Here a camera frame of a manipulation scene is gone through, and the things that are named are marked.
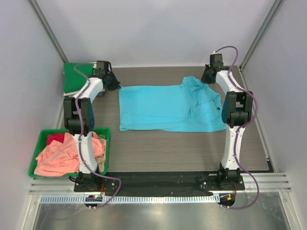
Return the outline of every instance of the floor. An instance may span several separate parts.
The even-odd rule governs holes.
[[[237,194],[235,206],[250,203],[255,194]],[[123,204],[73,215],[83,204],[40,204],[34,230],[290,230],[278,193],[260,193],[244,211],[220,208],[216,203]],[[65,218],[62,221],[54,218]]]
[[[114,68],[122,86],[179,85],[185,76],[201,78],[204,67]],[[238,69],[234,78],[243,86]],[[212,89],[224,93],[219,85]],[[106,92],[93,102],[95,127],[111,129],[109,172],[213,171],[224,153],[225,132],[180,133],[119,131],[118,91]],[[248,170],[268,170],[255,124],[247,127],[241,146],[241,163]]]

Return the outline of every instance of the white ruler strip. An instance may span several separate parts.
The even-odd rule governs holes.
[[[102,201],[86,202],[88,195],[42,195],[40,204],[100,204],[110,197],[103,196]],[[219,194],[213,196],[193,197],[129,197],[116,196],[109,204],[171,204],[171,203],[216,203],[220,202]]]

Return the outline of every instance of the wall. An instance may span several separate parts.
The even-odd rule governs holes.
[[[306,221],[307,2],[284,1],[244,69],[276,170],[286,172]]]
[[[0,223],[19,228],[41,129],[53,128],[62,103],[63,63],[26,0],[0,7]]]
[[[38,0],[70,62],[204,66],[218,48],[240,64],[274,0]],[[234,52],[225,51],[231,64]]]

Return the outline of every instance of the turquoise cloth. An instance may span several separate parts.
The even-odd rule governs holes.
[[[221,96],[195,77],[184,77],[181,85],[123,87],[119,107],[120,131],[225,130]]]

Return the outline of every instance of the green plastic bin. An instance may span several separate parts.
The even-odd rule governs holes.
[[[40,175],[34,174],[34,170],[37,166],[36,157],[39,155],[41,151],[46,147],[47,144],[47,137],[50,134],[56,134],[56,133],[68,133],[69,131],[66,129],[44,129],[40,132],[36,148],[34,151],[34,155],[32,158],[32,162],[29,169],[29,176],[30,177],[43,177]],[[103,135],[106,139],[106,161],[105,161],[105,170],[103,172],[100,172],[101,175],[105,175],[107,173],[108,169],[108,161],[109,161],[109,149],[110,149],[110,141],[111,141],[111,130],[109,128],[94,128],[94,132],[97,135]],[[63,176],[78,176],[77,173],[67,173]]]

